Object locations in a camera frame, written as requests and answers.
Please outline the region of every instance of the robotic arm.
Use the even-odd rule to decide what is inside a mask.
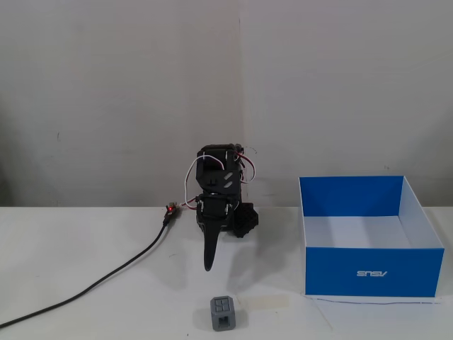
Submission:
[[[239,144],[207,145],[197,153],[196,179],[203,192],[195,201],[197,223],[205,235],[206,271],[211,270],[221,231],[244,237],[258,224],[253,204],[242,202],[241,183],[248,183],[243,180],[243,159],[253,166]]]

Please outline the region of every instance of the gray cube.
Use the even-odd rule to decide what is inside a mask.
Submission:
[[[214,297],[211,300],[212,328],[216,332],[229,331],[236,327],[233,299],[229,296]]]

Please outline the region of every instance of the white tabletop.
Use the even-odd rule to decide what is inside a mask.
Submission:
[[[430,304],[304,297],[297,208],[261,208],[243,239],[221,234],[202,262],[185,211],[149,255],[67,306],[0,330],[0,339],[451,339],[453,208],[426,208],[445,246]],[[163,208],[0,208],[0,323],[60,302],[143,250]],[[230,295],[237,327],[214,332],[210,300]],[[337,297],[348,302],[420,299]]]

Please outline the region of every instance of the gray wall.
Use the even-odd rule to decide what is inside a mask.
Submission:
[[[241,12],[252,201],[295,178],[405,174],[453,205],[453,1],[248,0]]]
[[[14,203],[181,201],[199,148],[243,141],[238,12],[235,0],[0,1]]]
[[[163,205],[200,147],[242,142],[257,205],[296,205],[296,177],[338,174],[406,174],[423,204],[452,205],[452,14],[448,0],[0,1],[12,201]]]

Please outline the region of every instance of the blue box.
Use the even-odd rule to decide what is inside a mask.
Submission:
[[[307,295],[433,297],[444,247],[406,177],[301,177]]]

